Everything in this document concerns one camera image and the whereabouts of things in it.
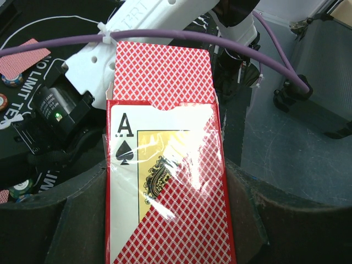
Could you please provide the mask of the dealt red-backed playing card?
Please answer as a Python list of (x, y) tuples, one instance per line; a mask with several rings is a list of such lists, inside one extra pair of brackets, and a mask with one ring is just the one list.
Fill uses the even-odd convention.
[(14, 79), (50, 54), (48, 49), (42, 48), (4, 56), (1, 58), (1, 75), (7, 79)]

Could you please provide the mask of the blue poker chip stack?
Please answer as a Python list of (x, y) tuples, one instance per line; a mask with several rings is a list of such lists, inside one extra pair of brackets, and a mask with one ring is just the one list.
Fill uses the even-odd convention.
[(24, 194), (24, 195), (21, 195), (19, 196), (17, 199), (16, 199), (16, 203), (20, 203), (20, 202), (23, 202), (25, 201), (26, 199), (32, 197), (33, 194)]

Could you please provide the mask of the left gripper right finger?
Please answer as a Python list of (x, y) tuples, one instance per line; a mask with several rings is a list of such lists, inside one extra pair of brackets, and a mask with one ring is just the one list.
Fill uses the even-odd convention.
[(225, 160), (237, 263), (351, 263), (351, 207), (283, 191)]

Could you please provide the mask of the green poker chip stack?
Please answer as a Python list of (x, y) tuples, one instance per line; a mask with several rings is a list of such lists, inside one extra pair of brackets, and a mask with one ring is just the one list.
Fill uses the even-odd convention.
[(12, 198), (18, 199), (22, 195), (28, 194), (33, 187), (32, 179), (28, 179), (22, 183), (9, 188), (9, 194)]

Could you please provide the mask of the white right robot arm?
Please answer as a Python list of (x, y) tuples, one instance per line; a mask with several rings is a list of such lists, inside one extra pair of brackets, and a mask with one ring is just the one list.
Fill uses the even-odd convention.
[(257, 38), (257, 1), (127, 1), (99, 33), (43, 79), (34, 110), (17, 114), (1, 130), (1, 188), (26, 181), (35, 171), (63, 170), (94, 147), (105, 124), (105, 89), (114, 77), (119, 40), (167, 45), (175, 31), (210, 13), (222, 35), (247, 46)]

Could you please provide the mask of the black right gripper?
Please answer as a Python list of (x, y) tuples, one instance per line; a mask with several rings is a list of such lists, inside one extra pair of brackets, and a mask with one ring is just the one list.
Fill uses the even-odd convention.
[(11, 122), (1, 143), (1, 189), (48, 170), (66, 172), (100, 141), (106, 109), (95, 108), (96, 97), (80, 93), (56, 66), (32, 98), (33, 110)]

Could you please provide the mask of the red-backed playing card deck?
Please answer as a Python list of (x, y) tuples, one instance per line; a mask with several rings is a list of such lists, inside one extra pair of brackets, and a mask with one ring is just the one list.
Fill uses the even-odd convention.
[(120, 41), (112, 99), (168, 111), (183, 103), (215, 103), (207, 50)]

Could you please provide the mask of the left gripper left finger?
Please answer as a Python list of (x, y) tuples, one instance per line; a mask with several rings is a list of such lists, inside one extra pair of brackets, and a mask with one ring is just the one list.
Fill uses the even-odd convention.
[(104, 263), (106, 165), (1, 204), (1, 263)]

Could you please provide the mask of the red playing card box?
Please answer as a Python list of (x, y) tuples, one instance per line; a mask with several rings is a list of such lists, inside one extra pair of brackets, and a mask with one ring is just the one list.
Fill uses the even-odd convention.
[(234, 263), (218, 107), (108, 103), (107, 263)]

